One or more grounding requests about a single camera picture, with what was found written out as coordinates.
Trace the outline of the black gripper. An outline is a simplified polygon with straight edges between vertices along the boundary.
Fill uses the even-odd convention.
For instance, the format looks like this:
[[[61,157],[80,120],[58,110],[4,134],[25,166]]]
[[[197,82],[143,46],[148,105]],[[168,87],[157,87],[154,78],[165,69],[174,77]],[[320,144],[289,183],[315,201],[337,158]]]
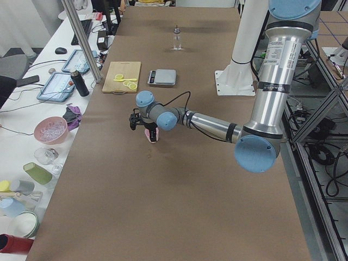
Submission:
[[[158,126],[154,122],[145,122],[145,120],[142,119],[140,112],[135,112],[136,108],[133,109],[133,112],[131,113],[129,117],[129,125],[131,130],[136,130],[136,127],[138,125],[145,126],[146,129],[148,129],[148,139],[149,141],[157,141],[158,140]]]

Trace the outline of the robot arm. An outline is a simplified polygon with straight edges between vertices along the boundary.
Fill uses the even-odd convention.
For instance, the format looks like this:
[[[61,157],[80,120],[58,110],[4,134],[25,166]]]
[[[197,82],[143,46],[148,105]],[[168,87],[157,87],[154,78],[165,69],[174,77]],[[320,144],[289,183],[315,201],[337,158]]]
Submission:
[[[245,170],[262,173],[279,155],[283,132],[280,121],[290,93],[301,46],[316,38],[320,1],[246,1],[230,64],[215,76],[219,95],[253,95],[250,120],[230,123],[189,110],[168,108],[150,91],[136,96],[129,118],[131,129],[145,127],[150,142],[159,130],[177,124],[235,145],[234,156]]]

